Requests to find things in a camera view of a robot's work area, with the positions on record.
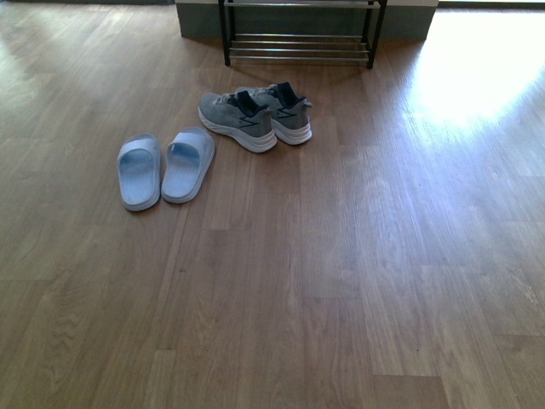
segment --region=sneaker tongue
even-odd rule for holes
[[[257,105],[248,91],[238,92],[236,98],[230,98],[228,103],[240,109],[247,117],[253,117],[259,111],[268,108],[268,105]]]
[[[299,102],[305,100],[304,96],[300,98],[295,94],[290,83],[281,83],[274,88],[276,88],[278,100],[284,108],[293,108]]]

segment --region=metal bar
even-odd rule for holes
[[[232,44],[287,44],[287,45],[335,45],[345,47],[364,47],[362,43],[321,43],[319,41],[250,41],[250,40],[237,40]]]
[[[344,58],[344,57],[280,57],[280,56],[262,56],[262,55],[233,55],[234,60],[315,60],[315,61],[357,61],[367,62],[368,58]]]
[[[316,1],[316,0],[305,0],[300,3],[252,3],[252,2],[240,2],[240,3],[226,3],[226,7],[297,7],[297,8],[326,8],[326,9],[379,9],[379,4],[369,3],[378,3],[375,2],[348,2],[348,1]]]
[[[225,9],[223,8],[223,3],[225,0],[218,0],[218,6],[220,8],[220,25],[221,25],[221,41],[223,42],[223,58],[225,60],[225,65],[230,66],[231,61],[229,60],[229,47],[231,45],[227,41],[227,28],[225,23]]]
[[[231,51],[252,51],[265,53],[331,53],[331,54],[368,54],[366,49],[238,49],[231,47]]]
[[[232,3],[233,0],[227,0],[227,4]],[[229,47],[231,47],[231,42],[235,39],[237,39],[236,29],[235,29],[235,10],[229,8],[227,10],[227,13],[229,14]]]
[[[369,53],[369,62],[367,62],[367,68],[373,68],[375,63],[376,48],[378,47],[378,39],[381,36],[382,21],[384,20],[384,13],[386,12],[387,0],[381,0],[381,9],[378,12],[378,20],[376,21],[375,34],[373,35],[373,45]]]
[[[373,14],[373,10],[368,9],[365,12],[365,20],[364,20],[364,30],[361,33],[361,42],[362,43],[368,43],[369,42],[369,27],[371,25],[371,15]]]
[[[241,37],[300,37],[300,38],[352,38],[359,40],[360,36],[330,36],[330,35],[316,35],[316,34],[252,34],[252,33],[239,33],[238,38]]]

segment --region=white sneaker sole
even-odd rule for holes
[[[206,128],[208,128],[212,132],[215,132],[216,134],[222,134],[232,137],[236,142],[238,142],[240,146],[248,149],[250,152],[263,153],[276,145],[277,139],[274,135],[274,130],[271,130],[264,136],[254,137],[248,135],[242,130],[210,122],[207,118],[204,117],[200,108],[198,109],[198,116],[201,118],[201,121]]]
[[[310,123],[298,130],[291,130],[275,119],[272,119],[271,122],[277,138],[288,145],[300,145],[313,137],[313,132],[310,130]]]

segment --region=wall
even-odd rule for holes
[[[388,1],[381,37],[425,39],[438,2]],[[176,8],[183,37],[221,36],[217,0],[176,0]],[[363,10],[348,9],[263,10],[237,9],[237,31],[359,35],[364,14]]]

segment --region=shoe rack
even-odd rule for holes
[[[381,36],[387,0],[218,0],[225,65],[234,59],[356,61],[371,69]],[[238,8],[364,9],[361,36],[237,32]]]

